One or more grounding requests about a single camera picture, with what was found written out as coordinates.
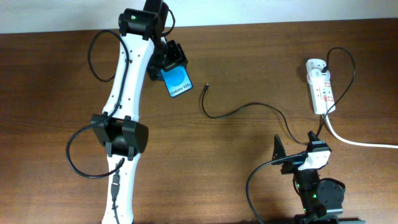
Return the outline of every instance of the wooden surface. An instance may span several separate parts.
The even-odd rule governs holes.
[[[287,154],[305,150],[291,140],[281,117],[255,106],[228,119],[210,120],[260,101],[280,109],[301,141],[316,130],[305,62],[326,58],[334,46],[357,63],[355,83],[331,115],[338,134],[360,142],[397,144],[398,20],[298,22],[175,29],[194,89],[172,99],[164,83],[146,77],[140,122],[149,143],[134,185],[136,223],[241,223],[253,221],[244,186],[251,171],[271,159],[274,134]],[[0,223],[99,223],[107,179],[76,175],[65,158],[68,138],[101,113],[112,83],[95,80],[86,62],[95,31],[0,35]],[[118,43],[100,38],[93,52],[102,77],[114,73]],[[331,83],[340,96],[352,76],[349,58],[331,56]],[[397,223],[398,151],[340,142],[325,129],[332,148],[320,171],[347,186],[342,217]],[[106,171],[104,149],[92,132],[72,146],[83,171]],[[292,176],[266,167],[250,193],[265,220],[302,213]]]

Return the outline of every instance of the small robot arm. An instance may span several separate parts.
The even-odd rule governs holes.
[[[175,23],[174,15],[166,3],[162,0],[147,0],[142,11],[126,9],[120,15],[121,36],[111,30],[102,31],[112,33],[120,41],[118,67],[111,94],[102,114],[94,114],[91,125],[77,131],[67,144],[67,159],[76,173],[92,179],[109,176],[102,224],[131,224],[134,221],[134,175],[149,135],[148,128],[138,123],[139,99],[145,73],[149,74],[151,80],[164,81],[171,97],[193,88],[186,71],[188,61],[181,45],[174,40],[167,42],[166,39],[166,35],[174,28],[174,23],[168,32],[163,32],[169,12]],[[105,147],[109,165],[107,174],[82,173],[70,159],[70,144],[79,133],[90,128]]]

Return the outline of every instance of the power outlet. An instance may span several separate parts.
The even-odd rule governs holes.
[[[330,84],[330,72],[322,73],[326,62],[321,59],[310,59],[306,63],[307,81],[310,84],[313,109],[315,114],[325,114],[335,104]],[[329,113],[336,110],[334,106]]]

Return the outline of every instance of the white background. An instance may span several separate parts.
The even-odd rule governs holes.
[[[0,33],[115,29],[144,0],[0,0]],[[398,17],[398,0],[165,0],[176,26]],[[167,26],[171,25],[171,16]]]

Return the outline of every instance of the white wall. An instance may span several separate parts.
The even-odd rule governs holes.
[[[145,0],[0,0],[0,33],[114,29]],[[176,26],[398,17],[398,0],[165,0]]]

